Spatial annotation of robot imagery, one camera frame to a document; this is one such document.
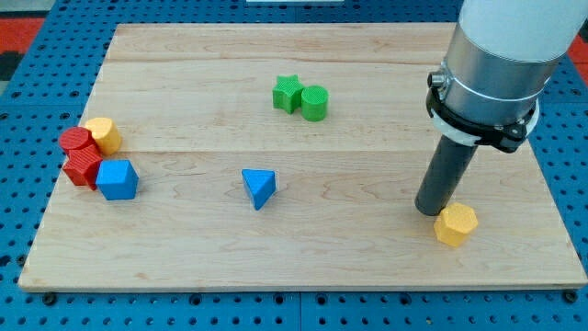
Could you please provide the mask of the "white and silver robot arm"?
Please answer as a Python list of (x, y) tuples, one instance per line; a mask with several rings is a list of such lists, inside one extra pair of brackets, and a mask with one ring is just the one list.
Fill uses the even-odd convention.
[(487, 126), (523, 118), (587, 18), (587, 0), (465, 0), (432, 78), (441, 101)]

